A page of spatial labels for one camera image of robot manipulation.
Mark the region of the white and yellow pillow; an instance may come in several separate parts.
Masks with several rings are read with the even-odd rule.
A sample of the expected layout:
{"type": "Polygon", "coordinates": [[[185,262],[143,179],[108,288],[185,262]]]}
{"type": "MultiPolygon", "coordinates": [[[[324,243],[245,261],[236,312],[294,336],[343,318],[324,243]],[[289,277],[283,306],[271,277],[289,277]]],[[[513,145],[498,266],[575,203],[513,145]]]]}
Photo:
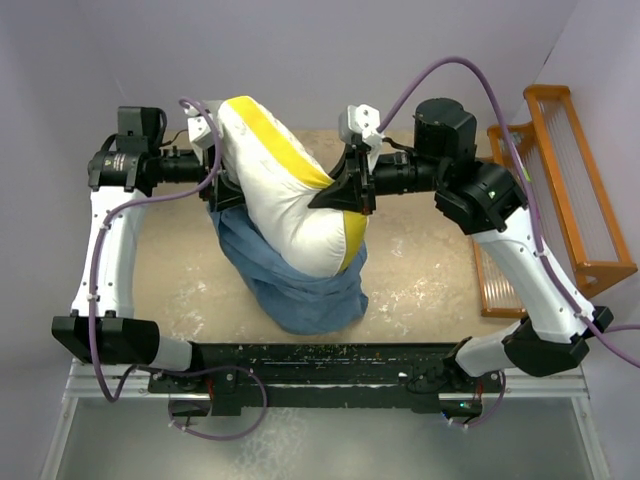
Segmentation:
{"type": "Polygon", "coordinates": [[[249,219],[289,266],[328,278],[366,260],[368,218],[310,206],[334,180],[291,130],[250,96],[222,101],[215,120],[222,164],[243,192],[249,219]]]}

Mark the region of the blue pillowcase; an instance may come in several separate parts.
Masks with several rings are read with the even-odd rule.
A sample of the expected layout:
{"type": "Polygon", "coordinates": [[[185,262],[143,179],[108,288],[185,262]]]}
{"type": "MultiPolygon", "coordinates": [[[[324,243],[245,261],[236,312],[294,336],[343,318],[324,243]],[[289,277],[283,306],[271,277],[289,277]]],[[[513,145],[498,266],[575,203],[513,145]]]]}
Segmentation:
{"type": "Polygon", "coordinates": [[[220,248],[261,309],[284,331],[303,336],[340,331],[364,317],[369,298],[361,271],[368,252],[362,244],[342,273],[306,275],[274,250],[243,206],[209,213],[220,248]]]}

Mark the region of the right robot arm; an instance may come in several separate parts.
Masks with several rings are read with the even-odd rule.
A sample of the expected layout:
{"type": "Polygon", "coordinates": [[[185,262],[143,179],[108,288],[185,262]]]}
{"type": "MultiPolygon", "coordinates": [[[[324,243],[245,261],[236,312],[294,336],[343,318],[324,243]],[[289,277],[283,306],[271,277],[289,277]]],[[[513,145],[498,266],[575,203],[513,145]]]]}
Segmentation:
{"type": "Polygon", "coordinates": [[[317,193],[312,209],[370,215],[384,195],[431,192],[437,209],[493,259],[514,288],[525,317],[512,326],[458,343],[445,357],[445,380],[467,391],[480,376],[518,368],[533,377],[574,369],[586,357],[588,338],[613,320],[568,278],[531,220],[532,201],[505,167],[476,156],[475,117],[452,99],[421,102],[412,146],[383,154],[380,114],[349,105],[339,117],[345,149],[331,170],[333,184],[317,193]]]}

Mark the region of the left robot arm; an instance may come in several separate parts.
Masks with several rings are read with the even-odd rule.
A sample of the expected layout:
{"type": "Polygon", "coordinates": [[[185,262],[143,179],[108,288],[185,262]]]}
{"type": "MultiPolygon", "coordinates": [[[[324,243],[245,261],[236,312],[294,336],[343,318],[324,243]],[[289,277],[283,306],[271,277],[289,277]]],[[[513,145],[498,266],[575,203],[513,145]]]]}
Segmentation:
{"type": "Polygon", "coordinates": [[[165,141],[165,112],[158,107],[121,106],[117,130],[89,161],[91,228],[84,271],[70,312],[52,320],[53,337],[84,363],[129,364],[171,370],[184,392],[202,387],[204,365],[193,347],[163,336],[157,323],[135,318],[133,274],[146,208],[157,202],[161,183],[199,184],[209,199],[216,144],[211,134],[218,102],[202,104],[202,116],[185,104],[190,148],[165,141]]]}

